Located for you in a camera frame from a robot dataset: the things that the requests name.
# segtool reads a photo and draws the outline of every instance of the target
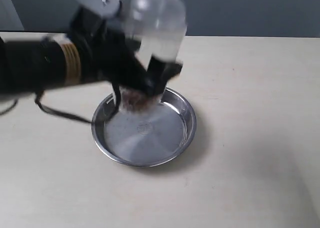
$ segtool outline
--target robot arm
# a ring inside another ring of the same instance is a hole
[[[77,1],[80,7],[63,39],[0,38],[0,102],[101,81],[153,97],[181,72],[181,64],[155,57],[144,67],[135,57],[139,43],[109,26],[121,21],[121,0]]]

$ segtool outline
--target gray wall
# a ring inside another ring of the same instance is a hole
[[[184,0],[188,35],[317,37],[320,0]],[[68,25],[74,0],[12,0],[27,31]]]

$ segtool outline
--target white table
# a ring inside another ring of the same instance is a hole
[[[1,118],[0,227],[319,227],[319,52],[318,39],[186,38],[169,86],[198,130],[152,169],[109,160],[89,126],[22,100]],[[91,118],[110,92],[71,88],[44,103]]]

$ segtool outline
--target metal bracket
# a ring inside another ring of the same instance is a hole
[[[77,0],[80,5],[103,19],[116,16],[121,8],[121,0]]]

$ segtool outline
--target shallow pan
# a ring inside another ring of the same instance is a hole
[[[93,121],[107,117],[114,108],[113,96],[105,98]],[[118,112],[104,125],[93,125],[93,138],[110,159],[135,167],[153,167],[182,154],[191,144],[197,119],[191,104],[167,88],[162,101],[144,115]]]

